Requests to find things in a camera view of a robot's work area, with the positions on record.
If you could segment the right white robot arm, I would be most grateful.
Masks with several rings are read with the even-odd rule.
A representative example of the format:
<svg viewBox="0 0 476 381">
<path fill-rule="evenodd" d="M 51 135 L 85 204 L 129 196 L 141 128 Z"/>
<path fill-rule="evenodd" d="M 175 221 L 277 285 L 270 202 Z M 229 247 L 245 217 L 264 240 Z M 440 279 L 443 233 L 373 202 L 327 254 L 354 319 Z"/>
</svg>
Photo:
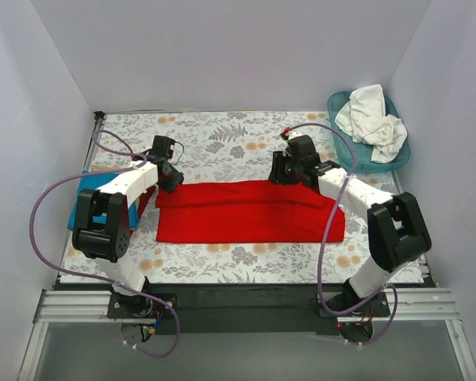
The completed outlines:
<svg viewBox="0 0 476 381">
<path fill-rule="evenodd" d="M 363 308 L 406 264 L 432 246 L 419 204 L 409 192 L 392 194 L 354 177 L 339 164 L 321 161 L 311 137 L 285 129 L 286 148 L 273 154 L 269 180 L 296 184 L 334 200 L 367 224 L 370 256 L 339 294 L 322 298 L 323 311 L 345 316 Z"/>
</svg>

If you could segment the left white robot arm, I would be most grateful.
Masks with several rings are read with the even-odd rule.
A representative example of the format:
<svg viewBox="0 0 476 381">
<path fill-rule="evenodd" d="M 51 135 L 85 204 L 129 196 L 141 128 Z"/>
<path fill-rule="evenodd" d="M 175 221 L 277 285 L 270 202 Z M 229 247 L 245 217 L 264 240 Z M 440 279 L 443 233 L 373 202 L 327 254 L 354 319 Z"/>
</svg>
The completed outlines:
<svg viewBox="0 0 476 381">
<path fill-rule="evenodd" d="M 101 267 L 118 294 L 133 296 L 144 290 L 146 278 L 127 253 L 129 207 L 153 187 L 171 193 L 182 184 L 183 173 L 171 163 L 176 144 L 170 137 L 155 136 L 152 147 L 133 156 L 123 172 L 78 193 L 72 246 Z"/>
</svg>

